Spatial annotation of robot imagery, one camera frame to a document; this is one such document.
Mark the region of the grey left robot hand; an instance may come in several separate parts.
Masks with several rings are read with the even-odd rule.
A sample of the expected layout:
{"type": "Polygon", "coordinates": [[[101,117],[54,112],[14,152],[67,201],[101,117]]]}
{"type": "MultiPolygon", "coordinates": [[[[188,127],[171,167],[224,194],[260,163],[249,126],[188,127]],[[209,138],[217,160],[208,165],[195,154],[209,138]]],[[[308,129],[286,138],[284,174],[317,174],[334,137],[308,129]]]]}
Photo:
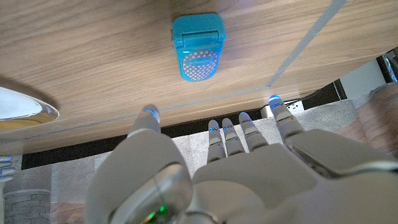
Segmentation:
{"type": "Polygon", "coordinates": [[[145,105],[96,171],[85,223],[396,223],[397,159],[338,134],[306,131],[269,98],[282,142],[269,144],[246,113],[244,139],[211,121],[205,166],[190,174],[145,105]]]}

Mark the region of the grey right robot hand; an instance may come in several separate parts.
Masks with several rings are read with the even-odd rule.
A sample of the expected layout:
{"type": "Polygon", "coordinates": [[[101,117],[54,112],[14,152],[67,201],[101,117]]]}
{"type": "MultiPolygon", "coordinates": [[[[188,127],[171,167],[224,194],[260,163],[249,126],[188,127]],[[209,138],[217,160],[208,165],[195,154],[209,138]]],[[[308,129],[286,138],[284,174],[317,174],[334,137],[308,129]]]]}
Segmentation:
{"type": "Polygon", "coordinates": [[[12,180],[16,171],[16,168],[13,166],[12,163],[12,156],[1,155],[0,161],[1,183],[12,180]]]}

